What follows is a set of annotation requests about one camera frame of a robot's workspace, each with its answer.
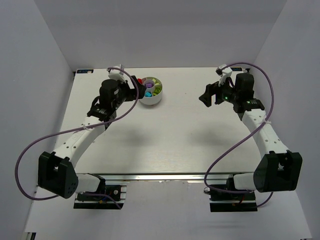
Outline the teal lego brick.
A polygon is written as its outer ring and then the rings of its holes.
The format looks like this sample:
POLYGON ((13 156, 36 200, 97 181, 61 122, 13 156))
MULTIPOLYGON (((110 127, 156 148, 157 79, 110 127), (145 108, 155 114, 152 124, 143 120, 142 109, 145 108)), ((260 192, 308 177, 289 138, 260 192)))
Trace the teal lego brick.
POLYGON ((151 92, 146 92, 145 93, 145 97, 147 97, 147 98, 150 98, 150 97, 152 97, 153 96, 153 94, 151 93, 151 92))

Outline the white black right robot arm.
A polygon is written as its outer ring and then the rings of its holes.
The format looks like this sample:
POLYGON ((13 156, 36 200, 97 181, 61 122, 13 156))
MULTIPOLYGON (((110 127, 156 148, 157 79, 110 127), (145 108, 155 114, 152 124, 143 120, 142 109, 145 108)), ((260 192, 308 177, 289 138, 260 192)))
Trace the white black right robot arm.
POLYGON ((231 77, 228 76, 224 81, 208 84, 199 100, 207 107, 212 105, 213 96, 217 105, 223 102, 231 103, 241 122, 250 131, 246 139, 254 139, 261 161, 254 172, 231 176, 224 188, 211 185, 208 188, 228 194, 294 191, 301 172, 302 156, 298 152, 290 151, 283 144, 268 121, 270 115, 266 113, 264 105, 254 98, 254 76, 239 73, 234 85, 230 84, 230 80, 231 77))

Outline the purple lego brick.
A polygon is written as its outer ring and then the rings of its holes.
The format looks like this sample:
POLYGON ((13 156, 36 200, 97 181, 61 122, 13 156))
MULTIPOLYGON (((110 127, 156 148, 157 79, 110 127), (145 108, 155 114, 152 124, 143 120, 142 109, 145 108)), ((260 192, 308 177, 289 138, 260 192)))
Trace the purple lego brick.
POLYGON ((153 83, 153 82, 147 82, 147 83, 145 84, 145 86, 146 86, 147 88, 152 88, 152 87, 154 86, 154 83, 153 83))

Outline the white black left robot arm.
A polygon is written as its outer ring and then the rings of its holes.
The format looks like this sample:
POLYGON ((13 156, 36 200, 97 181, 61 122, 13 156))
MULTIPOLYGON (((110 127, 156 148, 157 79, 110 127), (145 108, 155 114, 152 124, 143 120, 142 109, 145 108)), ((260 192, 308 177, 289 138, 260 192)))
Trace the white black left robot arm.
POLYGON ((109 78, 101 83, 99 95, 92 101, 83 125, 51 153, 38 159, 38 186, 65 199, 74 193, 101 194, 105 180, 99 175, 76 174, 75 167, 94 140, 103 134, 117 117, 123 102, 142 99, 146 87, 133 78, 137 88, 130 88, 123 78, 109 78))

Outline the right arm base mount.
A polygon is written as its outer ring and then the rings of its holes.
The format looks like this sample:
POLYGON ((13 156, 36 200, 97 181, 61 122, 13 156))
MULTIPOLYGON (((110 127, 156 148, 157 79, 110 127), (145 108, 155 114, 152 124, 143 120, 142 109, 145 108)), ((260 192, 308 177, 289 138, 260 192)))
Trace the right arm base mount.
POLYGON ((209 195, 209 206, 211 213, 237 213, 258 211, 256 196, 254 192, 247 194, 231 194, 205 188, 204 193, 209 195))

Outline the light green upturned lego brick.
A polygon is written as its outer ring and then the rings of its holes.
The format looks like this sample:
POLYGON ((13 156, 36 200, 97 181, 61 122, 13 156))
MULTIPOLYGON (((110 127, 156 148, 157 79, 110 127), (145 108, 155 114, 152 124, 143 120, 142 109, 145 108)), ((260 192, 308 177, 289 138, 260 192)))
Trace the light green upturned lego brick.
POLYGON ((155 87, 155 89, 154 89, 154 92, 155 93, 160 93, 162 91, 162 87, 161 86, 157 86, 157 87, 155 87))

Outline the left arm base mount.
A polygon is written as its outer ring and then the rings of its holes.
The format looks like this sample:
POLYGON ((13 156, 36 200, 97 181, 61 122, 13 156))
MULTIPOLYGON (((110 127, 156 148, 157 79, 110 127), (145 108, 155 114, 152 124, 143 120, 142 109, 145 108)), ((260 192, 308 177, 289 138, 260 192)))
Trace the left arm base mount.
POLYGON ((99 193, 77 193, 73 208, 82 210, 121 210, 126 200, 127 186, 106 185, 99 193))

